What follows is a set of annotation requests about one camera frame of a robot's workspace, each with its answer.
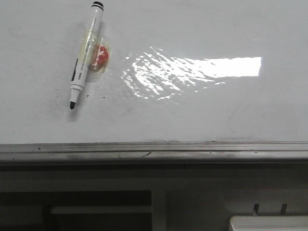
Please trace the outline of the aluminium whiteboard tray rail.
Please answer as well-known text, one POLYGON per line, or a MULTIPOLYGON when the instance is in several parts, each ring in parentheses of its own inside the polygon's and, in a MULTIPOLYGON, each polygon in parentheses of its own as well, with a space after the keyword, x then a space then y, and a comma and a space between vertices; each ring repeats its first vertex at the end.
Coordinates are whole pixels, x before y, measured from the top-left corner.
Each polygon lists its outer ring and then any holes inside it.
POLYGON ((2 144, 2 166, 307 162, 306 141, 2 144))

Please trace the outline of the left metal hook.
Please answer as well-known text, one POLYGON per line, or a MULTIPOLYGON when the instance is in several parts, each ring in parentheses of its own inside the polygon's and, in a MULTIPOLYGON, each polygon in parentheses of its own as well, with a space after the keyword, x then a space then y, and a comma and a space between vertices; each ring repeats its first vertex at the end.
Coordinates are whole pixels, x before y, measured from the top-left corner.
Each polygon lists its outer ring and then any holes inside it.
POLYGON ((253 215, 258 216, 259 204, 254 204, 253 215))

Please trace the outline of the white black whiteboard marker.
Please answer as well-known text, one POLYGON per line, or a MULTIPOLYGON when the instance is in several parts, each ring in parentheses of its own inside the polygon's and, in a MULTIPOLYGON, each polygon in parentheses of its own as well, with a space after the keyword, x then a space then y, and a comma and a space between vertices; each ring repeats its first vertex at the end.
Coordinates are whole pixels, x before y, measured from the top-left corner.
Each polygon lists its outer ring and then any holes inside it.
POLYGON ((102 22, 103 12, 103 3, 100 1, 94 1, 90 8, 90 20, 89 23, 87 23, 86 30, 81 41, 79 54, 71 78, 71 94, 69 99, 71 110, 74 109, 76 103, 78 102, 78 98, 85 87, 89 67, 92 62, 95 43, 102 22))

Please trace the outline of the metal hook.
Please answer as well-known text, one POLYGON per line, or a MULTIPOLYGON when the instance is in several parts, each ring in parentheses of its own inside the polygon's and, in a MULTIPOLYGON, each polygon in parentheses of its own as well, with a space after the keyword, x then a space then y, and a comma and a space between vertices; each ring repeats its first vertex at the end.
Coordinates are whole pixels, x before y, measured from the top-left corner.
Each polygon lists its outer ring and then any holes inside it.
POLYGON ((254 204, 253 215, 258 216, 259 204, 254 204))
POLYGON ((281 207, 280 215, 284 215, 287 209, 287 204, 283 204, 281 207))

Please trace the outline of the clear adhesive tape piece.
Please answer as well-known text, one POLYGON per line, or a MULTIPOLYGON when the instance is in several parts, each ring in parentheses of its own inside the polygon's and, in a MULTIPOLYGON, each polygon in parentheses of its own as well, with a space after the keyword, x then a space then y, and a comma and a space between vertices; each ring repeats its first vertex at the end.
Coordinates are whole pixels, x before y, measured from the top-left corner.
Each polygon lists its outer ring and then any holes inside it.
POLYGON ((90 72, 104 72, 109 62, 109 43, 107 37, 86 30, 81 41, 78 60, 84 63, 90 72))

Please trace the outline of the right metal hook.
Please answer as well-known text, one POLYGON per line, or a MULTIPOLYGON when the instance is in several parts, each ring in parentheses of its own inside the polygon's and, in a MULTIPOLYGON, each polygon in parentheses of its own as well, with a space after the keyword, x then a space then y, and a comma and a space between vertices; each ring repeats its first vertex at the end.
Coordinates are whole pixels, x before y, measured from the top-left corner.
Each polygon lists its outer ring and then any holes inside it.
POLYGON ((281 207, 280 215, 284 215, 287 209, 287 204, 283 204, 281 207))

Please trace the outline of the white box lower right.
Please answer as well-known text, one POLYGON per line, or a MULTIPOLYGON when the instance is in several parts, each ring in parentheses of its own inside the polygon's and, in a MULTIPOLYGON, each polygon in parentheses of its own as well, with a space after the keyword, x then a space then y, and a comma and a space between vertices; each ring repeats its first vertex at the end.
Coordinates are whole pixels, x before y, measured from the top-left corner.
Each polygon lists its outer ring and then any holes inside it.
POLYGON ((307 231, 307 216, 233 216, 230 231, 307 231))

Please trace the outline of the white horizontal bar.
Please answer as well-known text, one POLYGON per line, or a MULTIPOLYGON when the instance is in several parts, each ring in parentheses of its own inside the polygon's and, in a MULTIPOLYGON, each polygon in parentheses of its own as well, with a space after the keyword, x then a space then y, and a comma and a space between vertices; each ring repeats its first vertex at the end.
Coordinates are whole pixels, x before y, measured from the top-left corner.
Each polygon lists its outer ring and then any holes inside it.
POLYGON ((150 205, 120 205, 120 206, 54 206, 51 214, 150 214, 150 205))

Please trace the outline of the white whiteboard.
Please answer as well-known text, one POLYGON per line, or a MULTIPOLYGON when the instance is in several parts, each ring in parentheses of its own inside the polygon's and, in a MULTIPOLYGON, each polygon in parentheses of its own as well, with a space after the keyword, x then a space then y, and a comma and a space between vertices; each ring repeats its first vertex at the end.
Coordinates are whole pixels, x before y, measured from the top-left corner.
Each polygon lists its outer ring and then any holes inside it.
POLYGON ((307 1, 105 0, 70 109, 91 4, 1 1, 1 143, 307 141, 307 1))

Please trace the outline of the red round magnet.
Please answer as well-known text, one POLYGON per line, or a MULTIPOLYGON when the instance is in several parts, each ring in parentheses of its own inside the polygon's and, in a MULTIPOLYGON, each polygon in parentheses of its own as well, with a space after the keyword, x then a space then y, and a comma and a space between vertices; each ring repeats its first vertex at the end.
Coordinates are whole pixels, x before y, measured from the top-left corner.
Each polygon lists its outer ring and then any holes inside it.
POLYGON ((105 46, 96 44, 94 47, 92 66, 93 68, 100 68, 103 66, 109 58, 108 49, 105 46))

